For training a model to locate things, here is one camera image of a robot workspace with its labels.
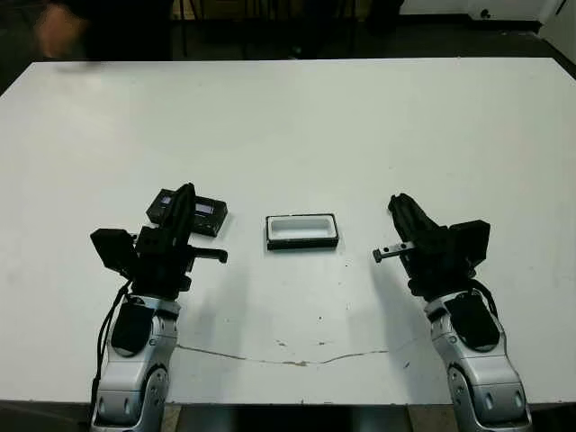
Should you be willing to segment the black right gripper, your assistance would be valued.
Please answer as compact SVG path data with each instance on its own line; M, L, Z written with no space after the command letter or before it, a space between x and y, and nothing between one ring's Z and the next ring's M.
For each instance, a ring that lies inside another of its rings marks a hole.
M478 229L438 225L405 193L393 195L388 211L401 242L373 250L373 259L398 257L417 297L437 298L466 291L476 276Z

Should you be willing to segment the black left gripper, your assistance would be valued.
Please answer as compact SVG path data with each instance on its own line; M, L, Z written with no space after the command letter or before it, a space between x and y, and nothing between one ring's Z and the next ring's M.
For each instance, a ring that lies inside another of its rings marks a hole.
M169 228L143 227L136 241L137 263L131 290L134 295L176 300L190 290L196 258L228 261L224 249L194 247L189 241L194 227L196 193L193 184L183 184L172 196L166 216Z

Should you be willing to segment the person's bare hand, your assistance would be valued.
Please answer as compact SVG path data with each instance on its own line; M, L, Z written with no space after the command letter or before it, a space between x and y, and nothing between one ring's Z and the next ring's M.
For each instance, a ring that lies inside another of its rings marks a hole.
M89 21L76 16L63 4L48 4L36 23L35 31L41 54L61 59L85 31Z

